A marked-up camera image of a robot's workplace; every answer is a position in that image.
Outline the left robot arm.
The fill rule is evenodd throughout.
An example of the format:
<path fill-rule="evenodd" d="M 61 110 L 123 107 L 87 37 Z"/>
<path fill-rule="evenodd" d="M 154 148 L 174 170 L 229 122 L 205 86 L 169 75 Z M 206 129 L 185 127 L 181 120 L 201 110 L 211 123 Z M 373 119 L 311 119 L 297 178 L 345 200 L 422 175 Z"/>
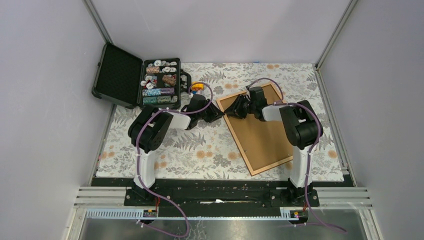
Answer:
<path fill-rule="evenodd" d="M 199 121 L 213 123 L 224 116 L 211 99 L 195 94 L 181 110 L 146 105 L 128 129 L 136 149 L 136 172 L 131 185 L 136 199 L 144 206 L 155 200 L 154 186 L 157 149 L 172 129 L 191 130 Z"/>

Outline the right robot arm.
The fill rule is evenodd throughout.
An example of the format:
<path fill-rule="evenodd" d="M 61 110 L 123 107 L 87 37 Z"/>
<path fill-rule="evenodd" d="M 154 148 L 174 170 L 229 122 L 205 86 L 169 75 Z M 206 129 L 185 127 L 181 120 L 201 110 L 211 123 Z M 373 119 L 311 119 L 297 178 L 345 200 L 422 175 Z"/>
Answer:
<path fill-rule="evenodd" d="M 319 118 L 308 100 L 269 104 L 262 87 L 251 87 L 248 91 L 248 94 L 239 94 L 224 113 L 237 119 L 253 115 L 261 122 L 282 123 L 287 140 L 293 147 L 293 169 L 281 197 L 293 206 L 307 205 L 313 197 L 309 175 L 312 155 L 323 135 Z"/>

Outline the yellow and blue toy block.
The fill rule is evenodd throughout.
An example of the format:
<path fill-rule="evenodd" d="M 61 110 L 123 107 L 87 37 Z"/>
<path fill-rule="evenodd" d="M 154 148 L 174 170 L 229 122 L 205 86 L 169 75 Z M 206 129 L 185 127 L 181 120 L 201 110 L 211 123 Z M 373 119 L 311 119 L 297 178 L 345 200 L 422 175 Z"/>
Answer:
<path fill-rule="evenodd" d="M 193 92 L 193 93 L 200 93 L 200 92 L 202 92 L 204 89 L 205 89 L 205 85 L 203 84 L 203 83 L 194 83 L 192 86 L 191 86 L 191 91 Z"/>

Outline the floral patterned table mat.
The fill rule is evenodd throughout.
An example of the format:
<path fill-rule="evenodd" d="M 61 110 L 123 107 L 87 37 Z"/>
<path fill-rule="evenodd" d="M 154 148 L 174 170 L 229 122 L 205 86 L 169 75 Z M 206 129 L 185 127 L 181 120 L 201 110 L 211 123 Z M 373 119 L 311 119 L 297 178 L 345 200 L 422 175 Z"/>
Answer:
<path fill-rule="evenodd" d="M 288 102 L 308 100 L 324 133 L 312 156 L 314 181 L 343 181 L 343 172 L 310 63 L 183 63 L 193 81 L 207 83 L 207 97 L 214 99 L 241 92 L 246 85 L 277 82 Z M 98 178 L 133 178 L 136 150 L 128 137 L 139 108 L 116 107 L 95 173 Z M 171 129 L 157 150 L 154 171 L 157 178 L 284 181 L 293 168 L 291 162 L 251 175 L 223 119 L 200 121 L 192 130 Z"/>

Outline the purple poker chip stack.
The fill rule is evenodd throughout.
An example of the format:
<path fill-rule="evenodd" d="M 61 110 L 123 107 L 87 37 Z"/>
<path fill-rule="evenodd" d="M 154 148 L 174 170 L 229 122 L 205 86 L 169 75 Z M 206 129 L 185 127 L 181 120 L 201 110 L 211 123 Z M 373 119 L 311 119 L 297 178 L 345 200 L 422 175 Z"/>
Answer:
<path fill-rule="evenodd" d="M 174 87 L 164 87 L 160 88 L 160 95 L 173 95 L 175 94 L 175 88 Z"/>

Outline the orange poker chip roll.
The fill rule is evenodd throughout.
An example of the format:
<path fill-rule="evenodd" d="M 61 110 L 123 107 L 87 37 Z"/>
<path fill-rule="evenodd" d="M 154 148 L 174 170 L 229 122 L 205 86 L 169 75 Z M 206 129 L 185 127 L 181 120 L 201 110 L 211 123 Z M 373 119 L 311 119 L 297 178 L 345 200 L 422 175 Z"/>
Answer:
<path fill-rule="evenodd" d="M 164 75 L 162 77 L 162 81 L 164 84 L 174 87 L 177 84 L 176 78 L 170 75 Z"/>

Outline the green poker chip stack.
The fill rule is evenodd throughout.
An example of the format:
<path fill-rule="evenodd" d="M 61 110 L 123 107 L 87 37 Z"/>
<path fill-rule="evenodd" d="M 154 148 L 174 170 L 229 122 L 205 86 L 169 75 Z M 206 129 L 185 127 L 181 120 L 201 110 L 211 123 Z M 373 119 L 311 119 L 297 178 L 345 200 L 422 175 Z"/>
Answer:
<path fill-rule="evenodd" d="M 158 97 L 157 96 L 147 96 L 142 98 L 143 105 L 158 105 Z"/>

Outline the cyan poker chip stack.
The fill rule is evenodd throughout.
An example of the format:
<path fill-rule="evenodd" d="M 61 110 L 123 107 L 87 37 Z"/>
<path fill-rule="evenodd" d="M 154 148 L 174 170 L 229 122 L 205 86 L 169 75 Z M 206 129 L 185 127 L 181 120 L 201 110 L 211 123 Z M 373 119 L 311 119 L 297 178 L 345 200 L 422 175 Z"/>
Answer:
<path fill-rule="evenodd" d="M 143 97 L 156 97 L 161 95 L 160 88 L 152 88 L 152 89 L 143 89 L 142 96 Z"/>

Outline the black poker chip case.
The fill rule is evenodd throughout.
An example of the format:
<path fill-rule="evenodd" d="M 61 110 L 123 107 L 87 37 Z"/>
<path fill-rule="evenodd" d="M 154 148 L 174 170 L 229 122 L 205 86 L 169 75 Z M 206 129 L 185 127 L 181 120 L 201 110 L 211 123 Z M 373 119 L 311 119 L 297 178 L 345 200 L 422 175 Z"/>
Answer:
<path fill-rule="evenodd" d="M 172 96 L 173 103 L 155 106 L 178 109 L 181 94 L 187 93 L 192 84 L 191 76 L 182 69 L 179 58 L 142 60 L 111 43 L 104 45 L 97 65 L 92 95 L 128 109 L 145 106 L 142 103 L 143 90 L 160 88 L 175 88 L 175 94 L 159 95 Z M 176 85 L 164 84 L 164 75 L 176 78 Z"/>

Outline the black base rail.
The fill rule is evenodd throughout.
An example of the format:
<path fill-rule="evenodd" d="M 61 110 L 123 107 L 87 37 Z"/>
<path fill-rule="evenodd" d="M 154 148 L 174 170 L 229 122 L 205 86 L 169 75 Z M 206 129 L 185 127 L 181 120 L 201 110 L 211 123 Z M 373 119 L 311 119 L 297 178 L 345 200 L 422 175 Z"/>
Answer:
<path fill-rule="evenodd" d="M 137 187 L 130 178 L 95 178 L 100 192 L 118 192 L 125 207 L 157 208 L 161 217 L 179 217 L 174 201 L 188 217 L 276 217 L 280 207 L 306 207 L 304 193 L 290 182 L 261 180 L 157 179 L 151 191 Z"/>

